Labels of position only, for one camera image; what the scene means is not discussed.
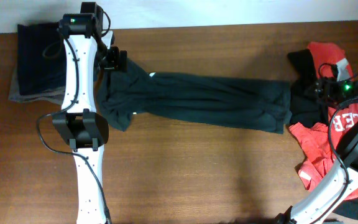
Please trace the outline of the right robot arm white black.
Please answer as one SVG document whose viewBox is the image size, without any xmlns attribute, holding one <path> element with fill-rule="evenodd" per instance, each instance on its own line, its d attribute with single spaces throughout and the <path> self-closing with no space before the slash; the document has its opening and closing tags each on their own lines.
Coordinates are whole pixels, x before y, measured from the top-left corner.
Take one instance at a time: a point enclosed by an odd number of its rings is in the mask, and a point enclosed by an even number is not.
<svg viewBox="0 0 358 224">
<path fill-rule="evenodd" d="M 345 80 L 320 78 L 308 94 L 335 112 L 358 104 L 358 72 Z M 358 122 L 337 144 L 331 143 L 334 164 L 316 188 L 302 201 L 274 218 L 278 224 L 323 223 L 328 215 L 358 189 Z"/>
</svg>

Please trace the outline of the dark green t-shirt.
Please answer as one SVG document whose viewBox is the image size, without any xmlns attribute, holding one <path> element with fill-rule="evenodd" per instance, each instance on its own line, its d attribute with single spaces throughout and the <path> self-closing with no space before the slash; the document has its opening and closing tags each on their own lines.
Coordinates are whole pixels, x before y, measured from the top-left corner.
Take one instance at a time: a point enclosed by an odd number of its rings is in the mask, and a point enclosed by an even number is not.
<svg viewBox="0 0 358 224">
<path fill-rule="evenodd" d="M 125 72 L 104 73 L 96 99 L 102 116 L 120 131 L 135 113 L 277 134 L 291 119 L 286 81 L 148 73 L 131 60 Z"/>
</svg>

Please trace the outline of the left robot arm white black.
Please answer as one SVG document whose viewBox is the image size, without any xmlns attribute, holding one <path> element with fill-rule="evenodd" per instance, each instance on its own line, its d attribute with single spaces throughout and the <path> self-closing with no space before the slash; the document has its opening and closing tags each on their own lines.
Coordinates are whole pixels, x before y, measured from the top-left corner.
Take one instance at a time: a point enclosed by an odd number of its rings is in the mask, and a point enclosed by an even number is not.
<svg viewBox="0 0 358 224">
<path fill-rule="evenodd" d="M 105 12 L 96 2 L 83 2 L 77 14 L 65 14 L 59 22 L 66 52 L 66 87 L 62 110 L 52 115 L 52 124 L 70 148 L 78 184 L 77 223 L 110 223 L 103 192 L 102 162 L 108 142 L 108 122 L 96 111 L 94 69 L 125 72 L 127 52 L 106 41 Z"/>
</svg>

